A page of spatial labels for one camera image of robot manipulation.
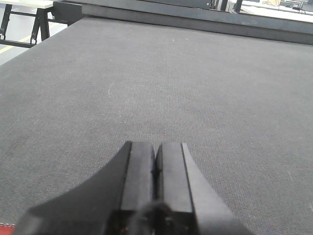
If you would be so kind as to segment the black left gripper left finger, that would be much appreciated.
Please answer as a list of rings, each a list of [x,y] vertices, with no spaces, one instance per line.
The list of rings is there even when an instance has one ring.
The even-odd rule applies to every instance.
[[[119,233],[153,199],[153,146],[127,141],[96,174],[70,191],[27,210],[15,235]]]

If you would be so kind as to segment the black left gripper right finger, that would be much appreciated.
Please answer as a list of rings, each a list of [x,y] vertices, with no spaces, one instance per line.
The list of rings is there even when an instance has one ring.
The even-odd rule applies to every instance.
[[[156,157],[157,198],[169,212],[156,219],[157,235],[250,235],[206,180],[187,144],[164,142]]]

